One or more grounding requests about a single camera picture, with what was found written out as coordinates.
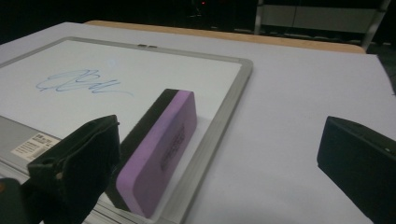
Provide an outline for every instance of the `black object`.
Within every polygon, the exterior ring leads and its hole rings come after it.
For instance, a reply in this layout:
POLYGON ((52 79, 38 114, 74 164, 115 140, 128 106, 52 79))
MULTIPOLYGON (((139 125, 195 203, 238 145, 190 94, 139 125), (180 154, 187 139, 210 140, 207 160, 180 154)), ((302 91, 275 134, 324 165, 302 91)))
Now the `black object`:
POLYGON ((82 223, 105 191, 119 159, 117 117, 84 124, 30 162, 30 179, 22 186, 0 180, 5 189, 0 191, 0 223, 82 223), (20 222, 6 219, 12 214, 20 222))
POLYGON ((359 123, 328 117, 318 167, 374 223, 396 223, 396 142, 359 123))

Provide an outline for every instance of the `whiteboard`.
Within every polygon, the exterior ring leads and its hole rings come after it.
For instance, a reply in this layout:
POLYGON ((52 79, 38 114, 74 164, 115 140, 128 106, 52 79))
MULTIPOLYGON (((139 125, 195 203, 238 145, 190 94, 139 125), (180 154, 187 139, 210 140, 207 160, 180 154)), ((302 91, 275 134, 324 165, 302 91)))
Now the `whiteboard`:
POLYGON ((95 208, 138 223, 181 220, 251 70, 245 59, 67 37, 0 65, 0 116, 62 139, 115 114, 122 141, 164 89, 193 91, 198 126, 154 216, 115 209, 106 197, 95 208))

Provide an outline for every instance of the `blue marker scribble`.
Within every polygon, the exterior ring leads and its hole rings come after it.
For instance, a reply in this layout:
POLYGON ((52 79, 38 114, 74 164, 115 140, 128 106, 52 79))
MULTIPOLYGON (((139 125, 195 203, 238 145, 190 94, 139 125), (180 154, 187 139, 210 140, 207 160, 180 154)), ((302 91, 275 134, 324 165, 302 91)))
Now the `blue marker scribble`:
POLYGON ((38 83, 36 87, 40 91, 74 91, 87 89, 92 93, 118 92, 133 95, 128 91, 110 90, 110 87, 120 85, 116 79, 101 80, 102 75, 98 70, 77 70, 72 72, 61 73, 48 77, 46 80, 38 83))

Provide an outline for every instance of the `table surface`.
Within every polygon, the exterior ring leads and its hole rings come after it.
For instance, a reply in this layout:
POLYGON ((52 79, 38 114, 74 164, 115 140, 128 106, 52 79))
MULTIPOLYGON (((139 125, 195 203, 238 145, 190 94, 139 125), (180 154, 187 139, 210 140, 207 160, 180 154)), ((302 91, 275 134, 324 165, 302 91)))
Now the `table surface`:
POLYGON ((7 43, 0 63, 66 36, 253 61, 250 80, 184 223, 372 223, 319 170, 316 157, 328 116, 396 139, 396 101, 375 55, 314 50, 356 46, 90 21, 63 23, 7 43), (133 30, 108 28, 112 24, 133 30))
POLYGON ((124 23, 124 22, 115 22, 115 21, 87 21, 85 23, 90 25, 99 25, 99 26, 114 27, 114 28, 152 31, 152 32, 178 34, 178 35, 196 35, 196 36, 213 37, 213 38, 227 39, 227 40, 246 41, 246 42, 260 43, 260 44, 296 47, 303 49, 322 49, 322 50, 338 51, 338 52, 366 53, 362 47, 356 45, 319 42, 319 41, 311 41, 311 40, 290 39, 290 38, 262 36, 262 35, 244 35, 244 34, 235 34, 235 33, 215 32, 215 31, 207 31, 207 30, 193 30, 193 29, 185 29, 185 28, 153 26, 153 25, 124 23))

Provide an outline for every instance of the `eraser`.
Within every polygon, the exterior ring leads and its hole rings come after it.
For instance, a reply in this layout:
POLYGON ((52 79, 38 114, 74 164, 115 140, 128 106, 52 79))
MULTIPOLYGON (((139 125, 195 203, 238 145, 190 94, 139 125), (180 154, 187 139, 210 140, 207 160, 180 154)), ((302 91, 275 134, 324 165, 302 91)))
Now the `eraser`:
POLYGON ((120 145, 106 194, 143 217, 154 213, 197 125, 192 91, 165 90, 120 145))

